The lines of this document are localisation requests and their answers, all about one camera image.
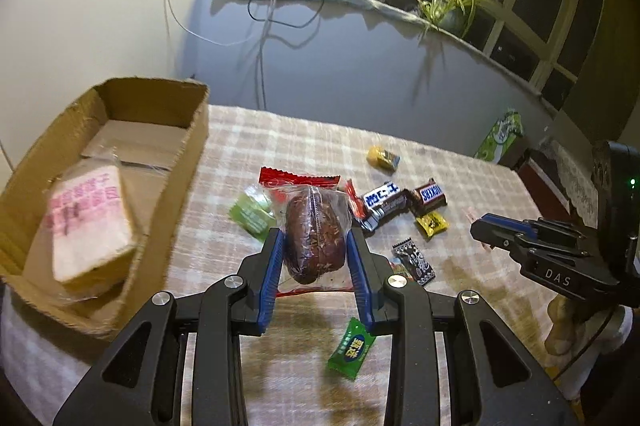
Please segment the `dark red date snack pack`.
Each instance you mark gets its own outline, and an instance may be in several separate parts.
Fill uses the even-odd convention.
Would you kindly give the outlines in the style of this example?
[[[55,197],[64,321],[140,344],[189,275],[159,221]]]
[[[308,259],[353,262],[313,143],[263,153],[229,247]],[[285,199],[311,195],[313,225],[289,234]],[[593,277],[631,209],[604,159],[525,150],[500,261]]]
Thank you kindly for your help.
[[[263,167],[258,183],[271,198],[284,236],[279,294],[352,289],[347,267],[352,213],[341,178]]]

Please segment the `small Snickers bar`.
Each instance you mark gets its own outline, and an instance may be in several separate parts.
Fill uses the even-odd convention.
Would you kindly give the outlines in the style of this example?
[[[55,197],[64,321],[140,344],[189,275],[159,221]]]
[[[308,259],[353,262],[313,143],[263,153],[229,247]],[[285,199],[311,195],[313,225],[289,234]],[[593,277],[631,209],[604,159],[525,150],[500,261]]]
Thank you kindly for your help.
[[[440,185],[430,178],[410,192],[412,209],[419,215],[437,209],[447,204],[446,195]]]

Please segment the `potted spider plant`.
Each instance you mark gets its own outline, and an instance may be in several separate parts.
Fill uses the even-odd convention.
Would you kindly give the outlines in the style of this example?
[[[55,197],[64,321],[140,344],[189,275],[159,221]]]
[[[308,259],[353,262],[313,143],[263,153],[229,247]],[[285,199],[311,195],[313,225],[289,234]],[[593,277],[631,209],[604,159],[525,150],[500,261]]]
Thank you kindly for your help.
[[[422,36],[432,29],[484,45],[492,21],[487,11],[491,0],[416,0],[416,11],[423,20]]]

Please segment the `plaid pink tablecloth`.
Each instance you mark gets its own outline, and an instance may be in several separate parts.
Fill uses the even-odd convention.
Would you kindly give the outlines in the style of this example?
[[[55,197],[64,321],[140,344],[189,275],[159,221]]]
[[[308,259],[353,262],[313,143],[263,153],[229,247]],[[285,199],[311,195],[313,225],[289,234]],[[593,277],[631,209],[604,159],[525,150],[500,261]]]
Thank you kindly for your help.
[[[262,247],[229,217],[242,190],[261,167],[341,175],[365,190],[383,183],[366,163],[371,133],[286,118],[244,108],[214,106],[209,136],[164,277],[178,296],[197,293],[234,272]],[[448,229],[426,238],[410,213],[401,213],[369,238],[373,253],[389,255],[412,239],[432,265],[433,293],[472,289],[512,328],[542,364],[551,322],[552,293],[521,276],[507,253],[485,248],[470,233],[475,217],[504,212],[536,218],[537,208],[518,176],[503,167],[398,139],[398,185],[412,189],[437,182],[447,198]],[[277,300],[266,334],[242,341],[243,384],[253,425],[378,425],[386,405],[392,342],[379,338],[356,380],[326,362],[348,321],[357,313],[348,291],[346,229],[352,217],[343,198],[327,201],[301,191],[291,195],[278,222],[293,236],[285,252],[302,261],[304,284]],[[4,304],[2,359],[9,379],[35,416],[51,423],[64,399],[101,351],[99,342],[77,335],[27,307],[15,295]]]

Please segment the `small red candy wrapper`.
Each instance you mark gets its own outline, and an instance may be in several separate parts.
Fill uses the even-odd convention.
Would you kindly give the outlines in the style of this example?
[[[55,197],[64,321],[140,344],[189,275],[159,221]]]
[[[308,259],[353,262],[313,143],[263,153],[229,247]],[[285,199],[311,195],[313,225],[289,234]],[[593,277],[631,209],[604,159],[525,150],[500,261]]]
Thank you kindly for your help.
[[[344,192],[347,195],[350,211],[355,219],[362,221],[367,218],[366,209],[363,206],[362,199],[357,195],[355,186],[351,179],[345,181]]]

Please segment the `bright green candy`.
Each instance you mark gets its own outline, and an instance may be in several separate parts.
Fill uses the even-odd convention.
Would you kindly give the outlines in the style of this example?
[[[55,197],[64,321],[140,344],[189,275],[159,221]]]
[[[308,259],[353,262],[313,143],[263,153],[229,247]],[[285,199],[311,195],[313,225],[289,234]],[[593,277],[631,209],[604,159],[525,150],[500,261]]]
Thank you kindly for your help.
[[[374,341],[375,337],[367,331],[367,328],[356,317],[352,317],[326,365],[330,370],[348,380],[356,380]]]

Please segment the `light green candy wrapper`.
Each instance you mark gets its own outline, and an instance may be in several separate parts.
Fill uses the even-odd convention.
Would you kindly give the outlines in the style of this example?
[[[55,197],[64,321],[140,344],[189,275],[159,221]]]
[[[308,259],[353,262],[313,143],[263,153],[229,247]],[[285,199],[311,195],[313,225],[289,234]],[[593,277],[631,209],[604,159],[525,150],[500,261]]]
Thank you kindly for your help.
[[[247,187],[240,194],[229,210],[229,216],[233,222],[261,242],[265,242],[270,229],[277,225],[271,198],[257,184]]]

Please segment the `yellow quail egg pack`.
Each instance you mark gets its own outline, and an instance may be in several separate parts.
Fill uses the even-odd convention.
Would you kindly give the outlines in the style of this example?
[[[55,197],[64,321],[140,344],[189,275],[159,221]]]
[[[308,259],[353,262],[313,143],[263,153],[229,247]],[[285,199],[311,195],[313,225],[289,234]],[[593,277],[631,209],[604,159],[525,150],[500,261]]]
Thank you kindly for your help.
[[[387,171],[396,171],[400,157],[382,146],[371,146],[367,153],[368,163],[375,167]]]

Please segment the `pink-labelled bread package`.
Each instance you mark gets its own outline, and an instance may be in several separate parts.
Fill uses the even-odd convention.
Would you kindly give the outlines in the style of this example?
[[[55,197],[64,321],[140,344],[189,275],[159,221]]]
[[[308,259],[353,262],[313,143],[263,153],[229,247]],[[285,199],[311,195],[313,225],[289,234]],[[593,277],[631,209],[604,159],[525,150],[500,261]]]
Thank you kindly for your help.
[[[118,164],[88,159],[67,171],[52,187],[46,217],[55,282],[90,290],[126,279],[139,233]]]

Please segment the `brown cardboard box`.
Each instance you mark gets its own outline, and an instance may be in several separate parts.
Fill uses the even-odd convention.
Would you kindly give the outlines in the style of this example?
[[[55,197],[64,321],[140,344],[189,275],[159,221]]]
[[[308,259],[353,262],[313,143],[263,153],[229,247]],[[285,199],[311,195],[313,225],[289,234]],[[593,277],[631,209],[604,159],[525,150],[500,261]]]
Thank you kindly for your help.
[[[1,277],[27,305],[114,337],[163,286],[208,137],[205,84],[114,78],[29,149],[1,196]]]

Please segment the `black white patterned candy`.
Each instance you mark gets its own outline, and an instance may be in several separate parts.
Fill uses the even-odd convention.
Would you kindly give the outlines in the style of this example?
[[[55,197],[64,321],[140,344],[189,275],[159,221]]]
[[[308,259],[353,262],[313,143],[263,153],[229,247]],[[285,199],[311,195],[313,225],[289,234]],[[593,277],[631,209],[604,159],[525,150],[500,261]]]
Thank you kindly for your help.
[[[435,279],[435,271],[425,259],[412,238],[407,238],[392,247],[392,252],[402,263],[411,277],[420,285],[425,286]]]

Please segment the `small yellow candy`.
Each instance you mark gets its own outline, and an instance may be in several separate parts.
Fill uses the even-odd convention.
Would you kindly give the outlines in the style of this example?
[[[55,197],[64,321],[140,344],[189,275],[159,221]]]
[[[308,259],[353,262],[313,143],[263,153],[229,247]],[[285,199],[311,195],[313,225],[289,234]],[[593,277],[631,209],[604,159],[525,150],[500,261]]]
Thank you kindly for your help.
[[[437,211],[427,212],[423,216],[416,217],[416,225],[420,227],[428,239],[446,232],[449,227],[447,220]]]

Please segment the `large Snickers bar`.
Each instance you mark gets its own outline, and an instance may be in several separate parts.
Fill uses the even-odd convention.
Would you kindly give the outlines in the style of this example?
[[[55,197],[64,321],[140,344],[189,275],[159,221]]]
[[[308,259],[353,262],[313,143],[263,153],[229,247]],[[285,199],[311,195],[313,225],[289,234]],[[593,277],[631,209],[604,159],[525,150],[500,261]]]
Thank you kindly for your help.
[[[383,223],[406,211],[410,205],[409,192],[393,181],[387,181],[363,194],[361,200],[364,217],[360,220],[360,227],[368,233],[373,233]]]

